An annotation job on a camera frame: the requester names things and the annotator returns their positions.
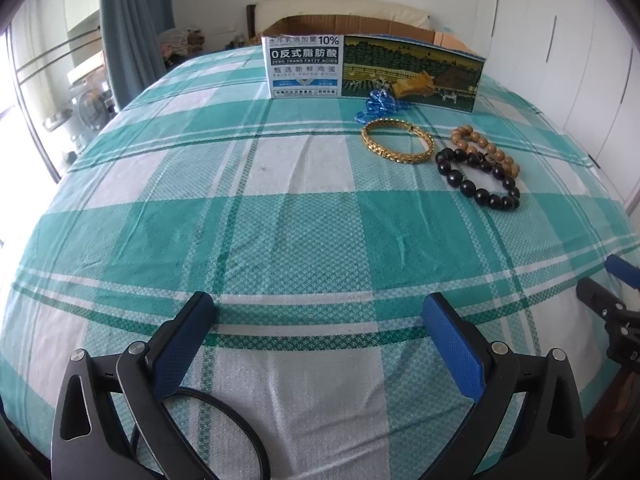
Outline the black wrist watch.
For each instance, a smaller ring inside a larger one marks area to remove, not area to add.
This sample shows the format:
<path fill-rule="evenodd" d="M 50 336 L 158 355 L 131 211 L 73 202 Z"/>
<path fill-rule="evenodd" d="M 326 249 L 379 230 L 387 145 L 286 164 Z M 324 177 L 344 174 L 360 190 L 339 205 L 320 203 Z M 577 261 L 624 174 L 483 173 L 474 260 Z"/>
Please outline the black wrist watch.
<path fill-rule="evenodd" d="M 163 400 L 216 479 L 270 479 L 265 445 L 252 426 L 209 393 L 180 387 Z"/>

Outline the washing machine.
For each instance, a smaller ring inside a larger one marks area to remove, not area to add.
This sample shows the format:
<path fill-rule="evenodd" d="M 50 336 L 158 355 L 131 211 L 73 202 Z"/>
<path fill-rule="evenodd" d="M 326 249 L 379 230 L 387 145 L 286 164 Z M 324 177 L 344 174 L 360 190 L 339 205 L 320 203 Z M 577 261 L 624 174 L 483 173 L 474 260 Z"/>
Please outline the washing machine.
<path fill-rule="evenodd" d="M 76 139 L 81 148 L 88 146 L 116 115 L 113 93 L 103 76 L 74 82 L 70 86 L 70 104 L 79 120 Z"/>

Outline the clothes pile on chair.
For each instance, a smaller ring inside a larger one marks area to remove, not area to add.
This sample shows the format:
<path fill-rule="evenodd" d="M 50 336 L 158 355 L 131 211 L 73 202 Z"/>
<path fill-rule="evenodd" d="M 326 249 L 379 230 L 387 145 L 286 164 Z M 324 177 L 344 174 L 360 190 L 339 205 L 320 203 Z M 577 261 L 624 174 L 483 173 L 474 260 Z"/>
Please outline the clothes pile on chair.
<path fill-rule="evenodd" d="M 205 36 L 199 27 L 171 28 L 157 36 L 165 67 L 169 70 L 204 51 Z"/>

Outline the glass sliding door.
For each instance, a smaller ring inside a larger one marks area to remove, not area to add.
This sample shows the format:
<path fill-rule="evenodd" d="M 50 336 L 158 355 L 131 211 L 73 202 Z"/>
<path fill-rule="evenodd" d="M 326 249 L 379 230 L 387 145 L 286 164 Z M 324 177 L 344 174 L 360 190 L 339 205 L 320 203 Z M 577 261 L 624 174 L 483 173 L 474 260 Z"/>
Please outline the glass sliding door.
<path fill-rule="evenodd" d="M 88 150 L 70 104 L 70 86 L 108 80 L 99 0 L 24 0 L 9 24 L 9 55 L 18 102 L 53 180 Z"/>

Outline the cardboard box with print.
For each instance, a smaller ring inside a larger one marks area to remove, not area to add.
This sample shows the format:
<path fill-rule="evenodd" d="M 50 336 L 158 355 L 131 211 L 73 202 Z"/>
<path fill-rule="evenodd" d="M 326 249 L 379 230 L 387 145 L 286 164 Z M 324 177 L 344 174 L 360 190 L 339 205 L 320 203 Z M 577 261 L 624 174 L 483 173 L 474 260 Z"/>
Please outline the cardboard box with print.
<path fill-rule="evenodd" d="M 356 15 L 282 18 L 262 36 L 273 98 L 368 98 L 472 112 L 485 59 L 446 32 Z"/>

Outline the teal plaid bed cloth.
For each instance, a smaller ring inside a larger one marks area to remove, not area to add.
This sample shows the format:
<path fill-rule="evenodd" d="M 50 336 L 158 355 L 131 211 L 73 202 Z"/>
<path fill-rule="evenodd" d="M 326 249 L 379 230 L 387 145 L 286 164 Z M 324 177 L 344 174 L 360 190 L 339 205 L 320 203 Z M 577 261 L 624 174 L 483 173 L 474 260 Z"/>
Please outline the teal plaid bed cloth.
<path fill-rule="evenodd" d="M 576 298 L 608 255 L 639 259 L 624 206 L 538 110 L 490 79 L 469 125 L 511 155 L 516 211 L 484 209 L 431 164 L 362 143 L 359 100 L 270 98 L 262 51 L 197 58 L 92 142 L 28 228 L 2 304 L 1 397 L 47 453 L 70 354 L 148 339 L 198 290 L 219 310 L 186 379 L 238 410 L 277 479 L 415 479 L 470 408 L 421 322 L 441 292 L 486 338 L 563 349 L 590 411 L 616 373 Z"/>

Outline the blue-grey curtain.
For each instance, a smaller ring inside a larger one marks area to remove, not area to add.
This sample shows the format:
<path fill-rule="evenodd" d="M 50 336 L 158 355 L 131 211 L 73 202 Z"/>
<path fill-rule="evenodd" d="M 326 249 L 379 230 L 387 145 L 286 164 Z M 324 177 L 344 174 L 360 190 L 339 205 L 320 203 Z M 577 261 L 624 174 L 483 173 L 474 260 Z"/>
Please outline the blue-grey curtain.
<path fill-rule="evenodd" d="M 121 110 L 166 74 L 158 36 L 175 26 L 171 0 L 99 0 L 106 69 Z"/>

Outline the white wardrobe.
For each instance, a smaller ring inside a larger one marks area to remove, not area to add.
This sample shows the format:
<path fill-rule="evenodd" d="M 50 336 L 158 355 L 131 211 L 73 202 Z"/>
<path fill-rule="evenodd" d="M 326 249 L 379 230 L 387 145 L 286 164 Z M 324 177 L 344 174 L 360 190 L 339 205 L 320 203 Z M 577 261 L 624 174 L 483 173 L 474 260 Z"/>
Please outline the white wardrobe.
<path fill-rule="evenodd" d="M 631 208 L 639 195 L 639 50 L 606 0 L 477 0 L 486 73 L 541 110 Z"/>

